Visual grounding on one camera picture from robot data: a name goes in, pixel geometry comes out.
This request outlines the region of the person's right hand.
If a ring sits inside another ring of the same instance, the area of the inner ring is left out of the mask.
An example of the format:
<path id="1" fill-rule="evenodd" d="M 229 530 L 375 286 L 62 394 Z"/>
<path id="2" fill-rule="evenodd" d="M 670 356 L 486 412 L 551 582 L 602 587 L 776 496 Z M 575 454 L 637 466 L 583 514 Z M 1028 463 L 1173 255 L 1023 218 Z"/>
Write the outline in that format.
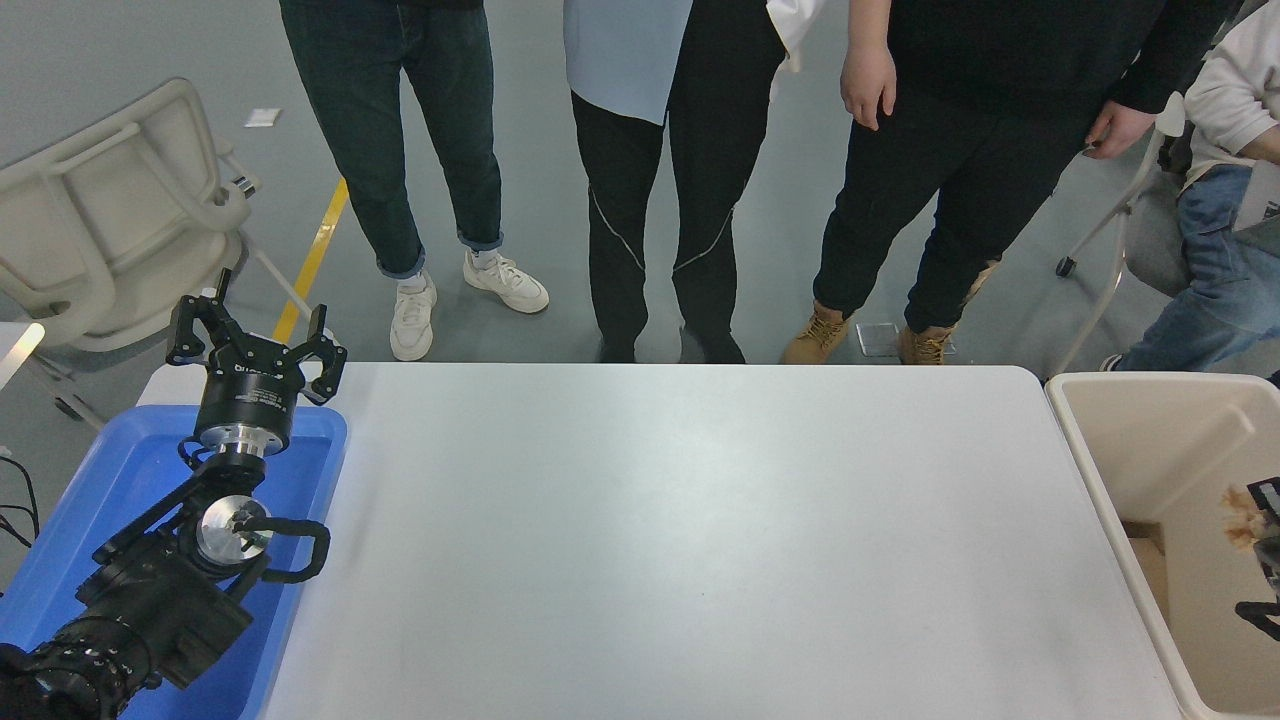
<path id="1" fill-rule="evenodd" d="M 845 55 L 840 94 L 846 111 L 863 128 L 878 131 L 891 117 L 897 95 L 897 69 L 886 44 L 851 45 Z"/>

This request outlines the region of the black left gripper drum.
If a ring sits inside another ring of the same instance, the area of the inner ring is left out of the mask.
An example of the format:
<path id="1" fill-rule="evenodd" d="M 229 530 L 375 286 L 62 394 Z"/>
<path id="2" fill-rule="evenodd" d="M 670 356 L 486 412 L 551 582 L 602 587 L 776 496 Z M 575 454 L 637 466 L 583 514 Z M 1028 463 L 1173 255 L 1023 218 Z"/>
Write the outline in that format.
<path id="1" fill-rule="evenodd" d="M 303 377 L 296 361 L 284 359 L 288 351 L 256 334 L 214 342 L 196 418 L 200 441 L 228 442 L 239 428 L 265 442 L 291 441 Z"/>

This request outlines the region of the person's left hand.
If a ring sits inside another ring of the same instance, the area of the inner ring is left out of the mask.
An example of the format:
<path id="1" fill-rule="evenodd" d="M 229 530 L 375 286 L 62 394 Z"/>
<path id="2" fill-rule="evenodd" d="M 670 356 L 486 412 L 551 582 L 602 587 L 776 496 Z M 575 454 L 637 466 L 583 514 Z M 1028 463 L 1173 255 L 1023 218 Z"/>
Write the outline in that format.
<path id="1" fill-rule="evenodd" d="M 1120 156 L 1151 129 L 1157 115 L 1106 101 L 1085 136 L 1083 155 L 1097 160 Z"/>

